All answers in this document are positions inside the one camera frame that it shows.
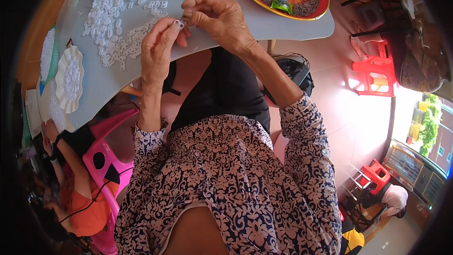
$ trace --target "woman's right hand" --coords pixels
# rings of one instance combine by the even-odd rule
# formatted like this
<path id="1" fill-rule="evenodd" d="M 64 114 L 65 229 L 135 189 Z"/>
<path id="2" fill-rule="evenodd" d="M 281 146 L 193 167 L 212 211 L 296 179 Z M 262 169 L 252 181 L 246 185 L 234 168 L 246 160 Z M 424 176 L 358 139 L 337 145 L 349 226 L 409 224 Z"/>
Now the woman's right hand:
<path id="1" fill-rule="evenodd" d="M 181 8 L 184 9 L 181 20 L 189 26 L 204 28 L 232 54 L 240 55 L 258 44 L 235 0 L 185 0 Z"/>

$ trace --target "blue and white floral blouse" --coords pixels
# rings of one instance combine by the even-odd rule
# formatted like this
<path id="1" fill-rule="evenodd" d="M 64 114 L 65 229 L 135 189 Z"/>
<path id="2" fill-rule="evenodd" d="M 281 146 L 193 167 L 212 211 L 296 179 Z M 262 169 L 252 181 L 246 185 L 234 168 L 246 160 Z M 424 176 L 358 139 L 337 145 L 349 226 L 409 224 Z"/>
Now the blue and white floral blouse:
<path id="1" fill-rule="evenodd" d="M 119 254 L 158 254 L 184 207 L 204 200 L 230 254 L 337 254 L 341 223 L 323 118 L 307 96 L 280 111 L 285 164 L 261 124 L 211 116 L 167 137 L 135 128 Z"/>

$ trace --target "wristwatch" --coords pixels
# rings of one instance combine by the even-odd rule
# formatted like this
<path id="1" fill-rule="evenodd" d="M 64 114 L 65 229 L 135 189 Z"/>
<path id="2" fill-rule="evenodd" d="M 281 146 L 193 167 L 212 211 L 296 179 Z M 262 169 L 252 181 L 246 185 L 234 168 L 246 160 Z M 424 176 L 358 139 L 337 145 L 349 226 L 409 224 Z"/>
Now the wristwatch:
<path id="1" fill-rule="evenodd" d="M 58 161 L 58 160 L 57 160 L 57 156 L 56 156 L 55 154 L 52 154 L 52 156 L 50 157 L 50 162 L 51 162 L 51 163 L 55 163 L 55 162 L 57 162 L 57 161 Z"/>

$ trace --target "elderly woman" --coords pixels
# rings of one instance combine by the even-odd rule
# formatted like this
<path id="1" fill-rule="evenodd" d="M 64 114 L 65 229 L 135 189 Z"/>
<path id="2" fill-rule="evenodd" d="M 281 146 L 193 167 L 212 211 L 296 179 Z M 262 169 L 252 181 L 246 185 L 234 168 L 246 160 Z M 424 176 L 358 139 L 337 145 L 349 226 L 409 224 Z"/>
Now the elderly woman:
<path id="1" fill-rule="evenodd" d="M 337 254 L 341 223 L 327 135 L 316 105 L 252 37 L 234 0 L 186 0 L 183 21 L 221 46 L 165 140 L 162 85 L 187 28 L 159 20 L 142 42 L 135 163 L 116 222 L 119 254 Z M 272 152 L 269 108 L 289 138 Z"/>

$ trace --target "black pants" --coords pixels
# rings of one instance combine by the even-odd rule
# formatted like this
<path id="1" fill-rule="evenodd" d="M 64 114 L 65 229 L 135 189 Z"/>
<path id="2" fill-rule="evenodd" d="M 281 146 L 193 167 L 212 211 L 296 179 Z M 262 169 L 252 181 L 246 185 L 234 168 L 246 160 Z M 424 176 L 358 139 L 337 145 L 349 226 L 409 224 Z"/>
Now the black pants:
<path id="1" fill-rule="evenodd" d="M 376 195 L 371 194 L 369 189 L 363 190 L 361 195 L 362 207 L 367 209 L 373 205 L 376 205 L 377 203 L 380 203 L 390 185 L 390 183 L 385 184 L 384 187 L 382 187 L 382 189 Z"/>
<path id="2" fill-rule="evenodd" d="M 257 120 L 269 133 L 269 106 L 253 71 L 222 47 L 211 52 L 211 64 L 181 105 L 171 131 L 209 116 L 228 114 Z"/>

